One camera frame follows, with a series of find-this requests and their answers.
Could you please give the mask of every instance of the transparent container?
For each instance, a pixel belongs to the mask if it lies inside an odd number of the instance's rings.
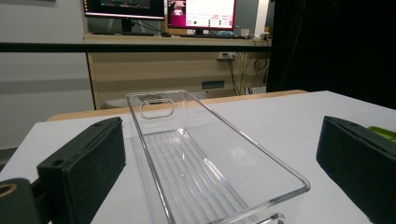
[[[154,223],[294,222],[309,183],[267,149],[187,91],[126,99]]]

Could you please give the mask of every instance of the power outlet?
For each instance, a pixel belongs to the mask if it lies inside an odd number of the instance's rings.
[[[238,57],[237,52],[219,52],[218,59],[236,59]]]

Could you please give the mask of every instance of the computer monitor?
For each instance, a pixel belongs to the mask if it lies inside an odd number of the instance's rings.
[[[236,0],[167,0],[168,28],[233,31]]]
[[[131,32],[131,19],[164,21],[163,0],[82,0],[85,17],[121,19],[122,31]]]

